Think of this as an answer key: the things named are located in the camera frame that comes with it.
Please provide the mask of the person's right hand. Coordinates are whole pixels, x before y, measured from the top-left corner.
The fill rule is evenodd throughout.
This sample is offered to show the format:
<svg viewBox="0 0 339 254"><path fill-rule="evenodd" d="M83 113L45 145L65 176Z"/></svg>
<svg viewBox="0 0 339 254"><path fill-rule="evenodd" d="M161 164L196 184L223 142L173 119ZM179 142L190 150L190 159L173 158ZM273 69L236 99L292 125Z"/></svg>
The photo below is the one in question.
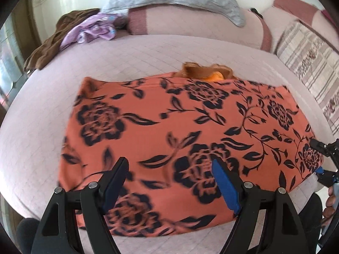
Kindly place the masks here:
<svg viewBox="0 0 339 254"><path fill-rule="evenodd" d="M323 211L324 219L330 219L335 213L334 203L336 202L336 196L334 195L334 188L331 186L328 189L329 198L326 200L326 208Z"/></svg>

